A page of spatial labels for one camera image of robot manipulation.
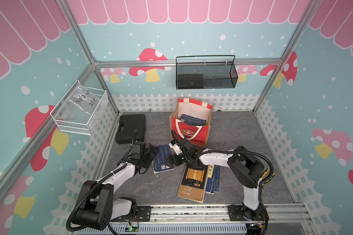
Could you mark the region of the brown lamp cover book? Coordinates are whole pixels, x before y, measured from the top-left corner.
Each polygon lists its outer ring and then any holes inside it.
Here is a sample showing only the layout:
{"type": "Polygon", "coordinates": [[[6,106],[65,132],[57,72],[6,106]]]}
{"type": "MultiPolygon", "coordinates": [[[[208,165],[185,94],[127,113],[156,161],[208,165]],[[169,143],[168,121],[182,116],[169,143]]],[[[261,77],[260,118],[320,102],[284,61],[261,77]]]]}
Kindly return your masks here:
{"type": "Polygon", "coordinates": [[[207,172],[207,165],[198,164],[196,167],[186,165],[177,196],[203,203],[207,185],[207,172]]]}

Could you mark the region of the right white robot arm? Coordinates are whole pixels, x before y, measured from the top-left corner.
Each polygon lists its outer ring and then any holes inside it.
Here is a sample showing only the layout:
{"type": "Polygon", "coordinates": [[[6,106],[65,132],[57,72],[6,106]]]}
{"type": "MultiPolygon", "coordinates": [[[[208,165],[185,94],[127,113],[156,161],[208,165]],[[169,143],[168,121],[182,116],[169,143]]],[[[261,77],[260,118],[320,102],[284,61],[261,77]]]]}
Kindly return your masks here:
{"type": "Polygon", "coordinates": [[[186,164],[195,170],[204,165],[217,165],[230,168],[236,179],[243,186],[244,199],[241,212],[249,221],[262,219],[269,221],[268,212],[261,198],[265,184],[274,177],[274,167],[271,161],[258,153],[248,151],[243,146],[234,150],[210,150],[200,148],[190,143],[187,138],[181,139],[172,130],[173,140],[169,146],[175,152],[168,161],[175,166],[186,164]]]}

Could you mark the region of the red canvas tote bag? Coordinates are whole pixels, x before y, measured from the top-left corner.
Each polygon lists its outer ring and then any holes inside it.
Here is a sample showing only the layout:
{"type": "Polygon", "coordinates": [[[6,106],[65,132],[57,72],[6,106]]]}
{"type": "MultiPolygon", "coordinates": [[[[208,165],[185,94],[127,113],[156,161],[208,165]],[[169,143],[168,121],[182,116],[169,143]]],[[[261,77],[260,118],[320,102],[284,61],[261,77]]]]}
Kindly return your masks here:
{"type": "Polygon", "coordinates": [[[187,139],[196,146],[205,147],[210,133],[210,122],[214,106],[191,98],[177,99],[176,110],[170,116],[170,129],[181,139],[187,139]],[[190,126],[180,121],[182,114],[204,119],[205,126],[190,126]]]}

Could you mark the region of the blue back-cover book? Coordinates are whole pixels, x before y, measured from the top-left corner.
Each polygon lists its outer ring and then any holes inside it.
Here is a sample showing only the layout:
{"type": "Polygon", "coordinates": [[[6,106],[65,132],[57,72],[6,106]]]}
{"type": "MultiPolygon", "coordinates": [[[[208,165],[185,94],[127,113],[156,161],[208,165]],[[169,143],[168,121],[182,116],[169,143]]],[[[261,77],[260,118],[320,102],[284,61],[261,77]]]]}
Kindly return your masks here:
{"type": "Polygon", "coordinates": [[[175,169],[174,164],[170,164],[168,158],[173,155],[168,145],[157,146],[158,153],[153,159],[154,174],[162,173],[175,169]]]}

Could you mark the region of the blue striped thin book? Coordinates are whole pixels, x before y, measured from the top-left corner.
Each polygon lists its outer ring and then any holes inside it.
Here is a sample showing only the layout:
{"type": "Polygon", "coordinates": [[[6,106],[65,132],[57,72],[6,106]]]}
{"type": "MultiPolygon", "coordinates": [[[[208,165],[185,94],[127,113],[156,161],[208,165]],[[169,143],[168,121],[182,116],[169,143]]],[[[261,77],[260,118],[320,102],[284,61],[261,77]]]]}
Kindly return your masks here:
{"type": "Polygon", "coordinates": [[[207,123],[204,119],[195,118],[186,114],[181,115],[180,121],[190,126],[205,126],[207,123]]]}

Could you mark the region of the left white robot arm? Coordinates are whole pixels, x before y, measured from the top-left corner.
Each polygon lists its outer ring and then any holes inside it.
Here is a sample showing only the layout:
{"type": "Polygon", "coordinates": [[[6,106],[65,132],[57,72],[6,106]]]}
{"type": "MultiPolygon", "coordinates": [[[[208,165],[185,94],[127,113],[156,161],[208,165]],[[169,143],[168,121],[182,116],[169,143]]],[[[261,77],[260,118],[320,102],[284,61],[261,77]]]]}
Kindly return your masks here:
{"type": "Polygon", "coordinates": [[[112,220],[121,218],[131,224],[138,219],[139,212],[135,199],[120,197],[114,199],[116,190],[128,179],[148,171],[159,149],[151,144],[135,140],[133,133],[130,148],[117,162],[117,168],[106,176],[83,183],[75,207],[70,213],[66,230],[76,232],[85,228],[103,230],[109,228],[112,220]]]}

